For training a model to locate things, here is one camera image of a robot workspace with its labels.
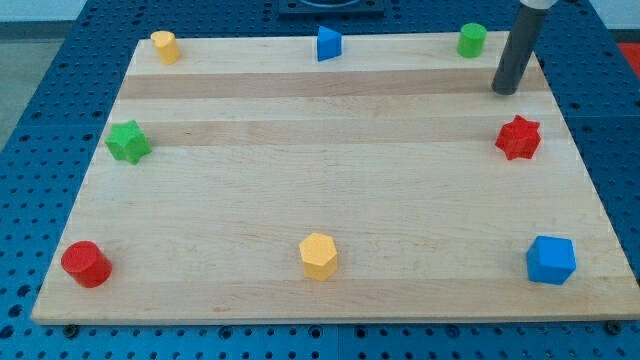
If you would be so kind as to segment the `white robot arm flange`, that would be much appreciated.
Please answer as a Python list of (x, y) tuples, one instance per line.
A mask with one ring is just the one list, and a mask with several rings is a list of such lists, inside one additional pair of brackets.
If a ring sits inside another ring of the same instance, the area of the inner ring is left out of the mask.
[(550, 9), (558, 0), (520, 0), (520, 3), (523, 6), (526, 6), (531, 9), (536, 10), (548, 10)]

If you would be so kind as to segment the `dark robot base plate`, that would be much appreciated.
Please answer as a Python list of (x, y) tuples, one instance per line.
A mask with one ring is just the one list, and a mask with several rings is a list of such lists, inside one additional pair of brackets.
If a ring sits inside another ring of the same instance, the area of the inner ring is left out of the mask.
[(280, 17), (382, 15), (385, 0), (277, 0)]

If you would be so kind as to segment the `grey cylindrical robot arm stick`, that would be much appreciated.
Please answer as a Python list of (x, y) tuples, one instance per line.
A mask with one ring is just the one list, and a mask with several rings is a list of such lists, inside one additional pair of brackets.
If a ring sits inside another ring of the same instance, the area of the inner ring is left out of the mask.
[(492, 81), (499, 95), (513, 95), (529, 63), (545, 18), (555, 4), (550, 0), (521, 0)]

